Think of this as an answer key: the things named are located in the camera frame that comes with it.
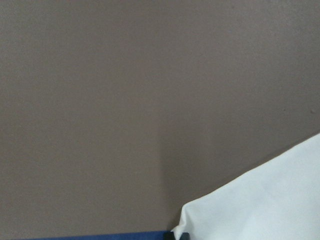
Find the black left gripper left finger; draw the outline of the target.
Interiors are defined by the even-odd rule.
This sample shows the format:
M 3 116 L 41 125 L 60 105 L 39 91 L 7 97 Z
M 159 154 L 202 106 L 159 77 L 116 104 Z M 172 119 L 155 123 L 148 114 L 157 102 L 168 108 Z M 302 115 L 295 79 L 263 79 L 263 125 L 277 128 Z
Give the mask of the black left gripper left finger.
M 172 231 L 167 231 L 163 233 L 163 240 L 175 240 L 175 235 Z

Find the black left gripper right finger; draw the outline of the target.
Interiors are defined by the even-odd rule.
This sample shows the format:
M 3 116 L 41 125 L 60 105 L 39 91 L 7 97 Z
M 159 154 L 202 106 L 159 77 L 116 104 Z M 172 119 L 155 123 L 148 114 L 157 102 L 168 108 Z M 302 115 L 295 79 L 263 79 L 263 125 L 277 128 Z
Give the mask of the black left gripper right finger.
M 179 240 L 190 240 L 190 234 L 188 232 L 183 232 Z

